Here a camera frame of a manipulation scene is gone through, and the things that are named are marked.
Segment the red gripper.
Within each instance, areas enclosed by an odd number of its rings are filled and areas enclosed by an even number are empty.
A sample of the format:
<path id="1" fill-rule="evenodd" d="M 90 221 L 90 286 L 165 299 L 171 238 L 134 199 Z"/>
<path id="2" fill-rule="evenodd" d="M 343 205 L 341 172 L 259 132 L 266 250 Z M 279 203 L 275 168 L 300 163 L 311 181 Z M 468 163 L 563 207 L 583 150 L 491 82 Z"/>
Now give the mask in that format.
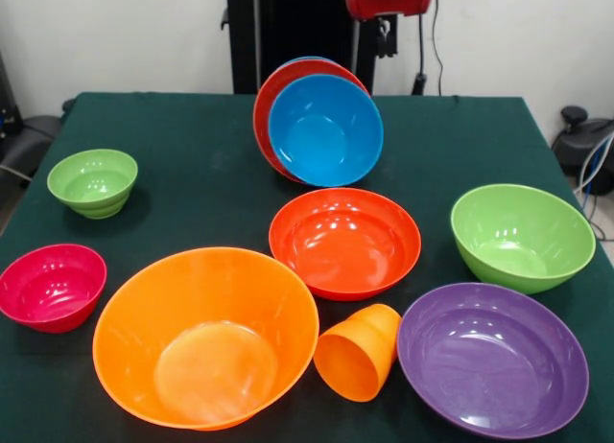
<path id="1" fill-rule="evenodd" d="M 431 0 L 345 0 L 352 18 L 355 20 L 370 20 L 378 16 L 401 14 L 412 16 L 425 13 Z M 378 58 L 393 58 L 397 53 L 397 17 L 387 18 L 387 22 L 377 19 L 377 56 Z"/>

